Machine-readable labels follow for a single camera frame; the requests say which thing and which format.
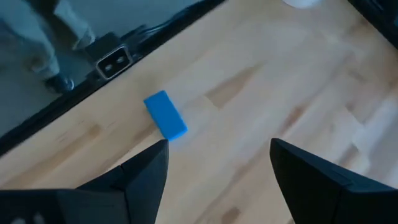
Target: wood grain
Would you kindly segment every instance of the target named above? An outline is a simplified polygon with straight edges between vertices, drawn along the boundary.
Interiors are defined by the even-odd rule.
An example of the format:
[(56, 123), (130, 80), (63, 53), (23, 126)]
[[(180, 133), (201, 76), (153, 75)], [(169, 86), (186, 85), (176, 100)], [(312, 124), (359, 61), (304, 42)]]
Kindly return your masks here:
[(135, 156), (162, 139), (142, 101), (166, 90), (189, 131), (170, 143), (157, 223), (293, 223), (270, 139), (397, 185), (397, 76), (345, 0), (229, 0), (0, 158), (0, 186), (77, 187)]

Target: blue block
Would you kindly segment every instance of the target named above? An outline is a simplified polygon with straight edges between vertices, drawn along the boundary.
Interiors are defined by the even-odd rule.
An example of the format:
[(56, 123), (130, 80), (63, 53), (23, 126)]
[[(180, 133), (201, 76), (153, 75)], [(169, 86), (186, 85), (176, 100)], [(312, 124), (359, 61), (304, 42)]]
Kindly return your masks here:
[(188, 131), (166, 91), (162, 90), (144, 100), (148, 112), (164, 138), (174, 140)]

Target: white object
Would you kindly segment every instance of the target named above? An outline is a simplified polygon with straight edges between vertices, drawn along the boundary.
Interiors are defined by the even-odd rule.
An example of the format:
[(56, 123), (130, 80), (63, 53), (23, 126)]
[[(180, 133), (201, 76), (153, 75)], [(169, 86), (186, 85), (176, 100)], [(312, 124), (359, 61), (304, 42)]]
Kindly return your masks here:
[(305, 9), (315, 5), (320, 0), (283, 0), (286, 4), (298, 8), (298, 9)]

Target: power outlet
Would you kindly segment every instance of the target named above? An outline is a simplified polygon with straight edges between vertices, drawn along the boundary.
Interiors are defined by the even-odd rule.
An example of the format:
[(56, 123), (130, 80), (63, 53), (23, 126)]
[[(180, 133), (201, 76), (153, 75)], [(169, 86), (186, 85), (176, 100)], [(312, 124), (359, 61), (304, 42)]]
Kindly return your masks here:
[(133, 63), (129, 49), (114, 33), (108, 33), (85, 48), (99, 75), (110, 80)]

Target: shoe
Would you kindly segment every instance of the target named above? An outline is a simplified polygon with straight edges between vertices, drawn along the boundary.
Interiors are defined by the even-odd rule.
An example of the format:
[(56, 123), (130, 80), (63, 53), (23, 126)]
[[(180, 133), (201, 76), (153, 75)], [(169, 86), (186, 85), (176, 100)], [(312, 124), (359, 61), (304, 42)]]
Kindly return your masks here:
[(71, 78), (58, 74), (51, 78), (44, 80), (45, 87), (52, 93), (64, 94), (75, 87), (75, 83)]

